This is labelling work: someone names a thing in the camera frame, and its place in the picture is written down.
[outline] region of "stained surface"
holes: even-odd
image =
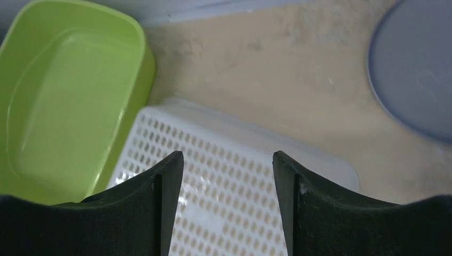
[[[452,150],[387,116],[366,54],[394,0],[325,0],[147,29],[149,103],[174,93],[348,161],[360,192],[407,203],[452,193]]]

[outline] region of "green plastic tray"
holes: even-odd
[[[27,4],[0,47],[0,194],[56,204],[104,190],[154,74],[131,17]]]

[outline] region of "perforated holes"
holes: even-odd
[[[259,197],[260,197],[259,192],[255,192],[253,197],[254,203],[257,203],[257,201],[259,201]]]
[[[270,168],[268,166],[265,167],[264,176],[268,178],[270,174],[271,174]]]
[[[223,187],[224,187],[225,189],[228,189],[228,188],[229,188],[229,180],[228,180],[228,179],[225,179],[225,180],[224,180]]]
[[[216,182],[215,183],[216,183],[217,186],[221,185],[221,181],[222,181],[221,176],[216,177]]]
[[[272,185],[272,183],[268,183],[267,184],[267,193],[268,194],[273,193],[273,185]]]
[[[262,164],[258,163],[256,166],[256,173],[260,174],[262,172]]]
[[[185,234],[184,235],[184,244],[188,244],[188,241],[190,240],[190,236],[189,235],[187,235],[187,234]]]
[[[245,176],[243,177],[243,181],[244,181],[246,184],[248,184],[248,182],[249,182],[249,174],[248,174],[248,173],[245,173]]]
[[[203,242],[199,242],[198,244],[198,251],[202,251],[204,248],[204,243]]]
[[[209,151],[210,148],[211,148],[211,143],[210,143],[210,142],[206,142],[206,145],[205,145],[204,149],[205,149],[206,151]]]
[[[222,246],[223,246],[223,243],[224,243],[224,239],[223,239],[222,236],[220,236],[220,238],[218,238],[218,241],[217,241],[218,247],[222,247]]]
[[[270,207],[270,209],[271,209],[272,211],[275,209],[275,207],[276,207],[276,202],[275,202],[275,200],[272,199],[272,200],[270,201],[269,207]]]
[[[245,219],[245,220],[243,221],[243,227],[244,227],[245,229],[247,229],[248,226],[249,226],[249,221],[248,221],[248,219]]]
[[[246,245],[248,245],[248,246],[251,244],[251,237],[250,237],[250,235],[247,235],[247,236],[246,236],[245,243],[246,243]]]
[[[215,160],[215,164],[213,165],[213,167],[215,168],[215,170],[218,171],[218,169],[220,169],[220,162],[218,160]]]
[[[226,251],[229,251],[231,249],[231,242],[229,240],[226,241],[226,245],[224,246],[224,248],[226,249]]]
[[[232,158],[232,152],[231,152],[231,151],[228,151],[228,152],[226,153],[226,160],[230,161],[231,158]]]
[[[234,167],[229,167],[228,175],[231,177],[234,174]]]
[[[204,162],[206,161],[206,156],[204,154],[201,155],[201,158],[199,159],[199,161],[204,164]]]
[[[269,213],[266,213],[266,214],[265,214],[265,216],[264,216],[264,222],[265,222],[265,224],[268,224],[268,223],[270,222],[270,215],[269,215]]]
[[[241,166],[241,167],[245,167],[245,165],[246,165],[246,158],[245,158],[245,157],[242,157],[242,158],[241,158],[241,161],[240,161],[240,166]]]
[[[240,161],[239,155],[235,154],[235,155],[234,155],[234,163],[235,163],[235,164],[238,164],[239,161]]]
[[[193,164],[192,163],[188,164],[188,171],[193,172]]]
[[[240,210],[242,212],[245,212],[245,210],[246,210],[246,203],[245,202],[242,202],[242,204],[240,205]]]
[[[199,139],[198,148],[202,149],[203,145],[204,145],[204,141],[202,139]]]
[[[235,193],[235,192],[236,192],[236,189],[237,189],[237,184],[232,183],[232,184],[231,184],[231,192]]]
[[[226,204],[227,204],[227,205],[230,205],[230,204],[231,204],[231,196],[230,196],[230,195],[227,195],[227,196],[226,196]]]
[[[225,173],[228,170],[228,166],[226,164],[221,165],[221,172]]]
[[[193,137],[191,138],[191,145],[192,145],[192,146],[196,146],[196,141],[198,141],[198,138],[196,138],[196,136],[193,136]]]
[[[259,249],[259,245],[260,245],[259,240],[257,240],[257,239],[254,240],[253,248],[254,248],[255,250]]]
[[[218,152],[218,156],[220,156],[221,158],[224,157],[224,148],[220,148],[220,151]]]
[[[276,228],[276,225],[278,224],[278,219],[276,217],[273,217],[273,219],[271,220],[271,225]]]
[[[234,208],[238,208],[239,207],[239,199],[238,198],[234,199],[234,203],[232,204],[232,206],[234,206]]]
[[[240,225],[240,223],[241,223],[241,217],[240,217],[240,215],[237,215],[236,216],[236,225]]]
[[[275,243],[278,245],[281,242],[281,236],[279,234],[277,234],[275,236]]]
[[[254,168],[254,161],[253,161],[253,160],[251,160],[251,161],[249,161],[249,164],[248,164],[248,169],[249,169],[250,171],[252,171],[252,170],[253,170],[253,168]]]
[[[253,224],[251,224],[251,231],[256,232],[256,228],[257,228],[257,224],[256,224],[256,222],[253,222]]]
[[[218,151],[218,146],[217,145],[213,145],[212,146],[212,154],[216,155],[217,151]]]
[[[233,228],[231,229],[231,233],[230,233],[231,237],[232,237],[232,238],[235,238],[235,237],[236,237],[236,233],[237,233],[236,228],[233,227]]]
[[[253,192],[251,191],[251,189],[247,189],[245,194],[246,199],[250,200],[252,196]]]
[[[266,254],[266,253],[267,253],[267,250],[268,250],[267,244],[266,244],[266,243],[262,244],[261,251],[262,251],[264,254]]]
[[[208,159],[207,159],[207,166],[209,166],[209,167],[212,167],[212,163],[213,163],[213,160],[209,157]]]

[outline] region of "black plastic part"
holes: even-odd
[[[452,255],[452,196],[408,205],[379,201],[281,151],[273,170],[289,256]]]
[[[0,196],[0,255],[167,256],[183,173],[174,152],[80,203]]]

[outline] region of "white perforated tray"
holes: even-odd
[[[358,191],[346,162],[290,138],[178,98],[143,108],[108,188],[184,153],[170,255],[287,255],[272,170],[283,150]]]

